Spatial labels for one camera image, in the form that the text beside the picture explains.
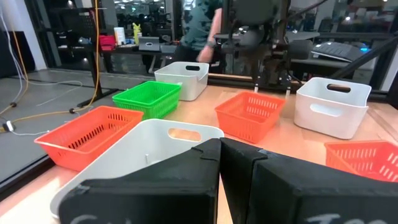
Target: green plastic basket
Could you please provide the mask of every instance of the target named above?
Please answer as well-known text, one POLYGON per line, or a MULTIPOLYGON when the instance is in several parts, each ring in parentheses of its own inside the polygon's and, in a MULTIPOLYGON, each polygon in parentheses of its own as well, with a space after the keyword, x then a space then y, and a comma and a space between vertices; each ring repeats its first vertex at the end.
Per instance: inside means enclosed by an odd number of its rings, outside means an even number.
POLYGON ((178 106, 181 86, 149 81, 113 96, 119 108, 144 112, 142 120, 163 118, 178 106))

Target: orange plastic basket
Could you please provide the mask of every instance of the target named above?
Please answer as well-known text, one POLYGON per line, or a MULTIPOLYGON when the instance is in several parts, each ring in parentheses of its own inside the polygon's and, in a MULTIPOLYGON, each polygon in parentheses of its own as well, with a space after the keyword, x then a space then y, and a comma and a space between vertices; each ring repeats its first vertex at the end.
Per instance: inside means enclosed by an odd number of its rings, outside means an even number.
POLYGON ((143 115, 141 111, 99 106, 37 138, 35 143, 57 165, 81 171, 135 127, 143 115))
POLYGON ((258 143, 279 119, 284 99, 244 91, 216 108, 227 134, 258 143))
POLYGON ((326 143, 326 165, 363 177, 398 182, 398 147, 387 141, 326 143))

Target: white storage bin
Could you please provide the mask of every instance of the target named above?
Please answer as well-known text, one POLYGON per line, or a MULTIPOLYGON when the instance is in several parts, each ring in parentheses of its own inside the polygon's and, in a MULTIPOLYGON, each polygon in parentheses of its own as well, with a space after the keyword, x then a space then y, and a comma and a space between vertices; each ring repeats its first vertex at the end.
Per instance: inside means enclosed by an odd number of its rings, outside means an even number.
POLYGON ((207 86, 209 64, 174 62, 155 72, 158 82, 181 83, 180 100, 193 101, 207 86))
POLYGON ((58 218, 58 206, 62 198, 84 180, 122 177, 186 152, 209 139, 222 137, 224 132, 211 126, 160 119, 143 121, 62 187, 52 199, 50 211, 58 218), (189 141, 173 138, 169 135, 170 129, 197 132, 201 139, 189 141))
POLYGON ((368 110, 366 102, 371 89, 358 83, 312 78, 296 92, 294 123, 336 138, 351 139, 368 110), (329 85, 351 90, 329 90, 329 85))

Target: yellow bottle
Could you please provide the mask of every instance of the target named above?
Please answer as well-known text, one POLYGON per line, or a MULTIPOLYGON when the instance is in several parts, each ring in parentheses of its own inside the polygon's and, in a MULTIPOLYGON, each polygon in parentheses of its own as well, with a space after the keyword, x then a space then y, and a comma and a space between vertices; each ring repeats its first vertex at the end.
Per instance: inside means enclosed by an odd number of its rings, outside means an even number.
POLYGON ((137 25, 135 23, 132 23, 133 29, 134 29, 134 43, 136 45, 139 45, 139 37, 142 37, 142 32, 141 32, 141 25, 137 25))

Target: wooden table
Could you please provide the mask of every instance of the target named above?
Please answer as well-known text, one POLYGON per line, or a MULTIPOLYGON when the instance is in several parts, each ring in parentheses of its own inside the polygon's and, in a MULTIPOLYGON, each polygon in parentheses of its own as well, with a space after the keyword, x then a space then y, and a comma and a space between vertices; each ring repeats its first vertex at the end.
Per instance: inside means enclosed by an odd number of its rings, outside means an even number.
MULTIPOLYGON (((197 100, 181 101, 178 109, 166 119, 217 126, 214 108, 239 91, 242 90, 208 86, 197 100)), ((352 140, 384 139, 397 144, 398 111, 387 104, 369 105, 370 109, 352 140)), ((339 140, 294 125, 294 106, 295 95, 292 95, 287 100, 279 123, 257 146, 317 164, 325 164, 326 151, 323 143, 339 140)), ((0 203, 0 223, 58 223, 51 217, 50 201, 56 191, 76 174, 72 170, 58 166, 48 170, 0 203)), ((220 184, 218 223, 232 223, 222 184, 220 184)))

